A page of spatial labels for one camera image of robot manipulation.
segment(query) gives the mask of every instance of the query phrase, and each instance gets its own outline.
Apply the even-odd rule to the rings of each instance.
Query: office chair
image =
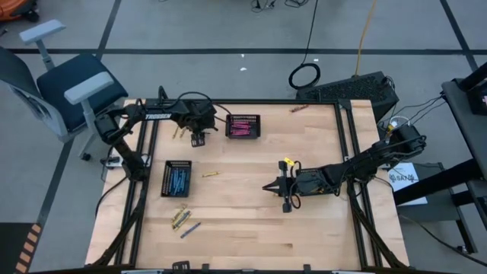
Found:
[[[81,54],[54,66],[42,39],[63,29],[63,24],[52,20],[20,33],[27,45],[37,44],[47,68],[47,72],[37,79],[37,86],[27,65],[2,47],[0,81],[6,83],[61,142],[72,140],[88,128],[91,134],[79,152],[79,157],[88,161],[91,156],[87,149],[97,136],[96,116],[108,111],[118,99],[128,97],[128,94],[91,54]]]

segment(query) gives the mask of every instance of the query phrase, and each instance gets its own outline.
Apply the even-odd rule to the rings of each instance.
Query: wooden tabletop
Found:
[[[282,212],[282,198],[262,191],[279,175],[278,161],[299,160],[303,168],[342,162],[333,106],[313,105],[290,113],[292,105],[225,105],[233,114],[260,114],[262,135],[255,140],[228,139],[224,123],[218,132],[206,136],[206,145],[192,148],[187,132],[172,139],[176,124],[159,122],[158,139],[152,163],[137,267],[171,268],[172,263],[188,260],[200,269],[360,269],[352,213],[346,185],[342,195],[301,198],[301,209]],[[363,151],[378,140],[374,114],[369,101],[352,101],[352,112]],[[217,116],[225,117],[223,110]],[[349,154],[353,155],[348,125],[344,117]],[[140,124],[125,137],[135,150]],[[145,140],[148,147],[151,124]],[[193,162],[188,198],[161,197],[166,160]],[[218,171],[213,177],[203,174]],[[107,174],[104,191],[125,176],[119,168]],[[387,174],[377,174],[387,180]],[[116,188],[101,204],[94,226],[86,263],[94,262],[118,233],[126,202],[128,182]],[[408,263],[391,189],[374,180],[368,184],[376,229],[388,247]],[[178,231],[171,218],[182,203],[192,211],[189,221]],[[197,222],[202,224],[184,239],[180,235]],[[373,265],[370,240],[364,230],[368,262]],[[128,262],[132,234],[127,237],[123,262]]]

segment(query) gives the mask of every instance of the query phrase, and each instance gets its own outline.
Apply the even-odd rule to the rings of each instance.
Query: concrete floor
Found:
[[[127,89],[130,97],[155,97],[162,84],[170,97],[184,91],[201,91],[217,98],[293,98],[289,73],[301,62],[296,54],[116,54],[110,49],[227,49],[305,48],[314,0],[302,8],[288,8],[277,1],[275,9],[259,14],[250,11],[250,0],[49,0],[40,1],[41,21],[59,19],[67,29],[46,39],[50,49],[100,46],[114,4],[120,3],[102,62]],[[357,49],[372,0],[321,0],[310,47]],[[487,2],[447,0],[470,49],[487,49],[483,27]],[[31,49],[22,45],[18,33],[32,27],[26,21],[0,25],[10,31],[0,37],[0,46]],[[378,0],[374,18],[364,40],[365,49],[462,49],[438,0]],[[399,107],[419,104],[440,91],[440,84],[471,72],[465,55],[450,53],[409,55],[364,55],[361,74],[383,71],[396,83]],[[44,72],[37,54],[19,54],[36,78]],[[55,63],[75,55],[54,54]],[[320,83],[350,77],[355,54],[309,55],[322,69]],[[475,56],[477,64],[487,56]],[[305,72],[302,81],[308,77]],[[4,159],[0,184],[0,221],[36,221],[40,205],[62,150],[62,144],[30,111],[0,85],[0,155]],[[415,111],[402,113],[411,116]],[[443,162],[451,167],[471,155],[445,105],[416,124],[428,137],[425,152],[415,162]],[[76,138],[66,163],[49,219],[40,240],[31,271],[65,269],[84,264],[94,225],[94,207],[103,182],[97,161],[77,158],[82,137]],[[95,159],[106,154],[98,142]],[[472,206],[463,209],[476,239],[479,253],[487,260],[486,231]],[[427,226],[446,242],[462,244],[454,222]],[[481,273],[485,269],[452,253],[420,228],[402,225],[412,266],[418,269]]]

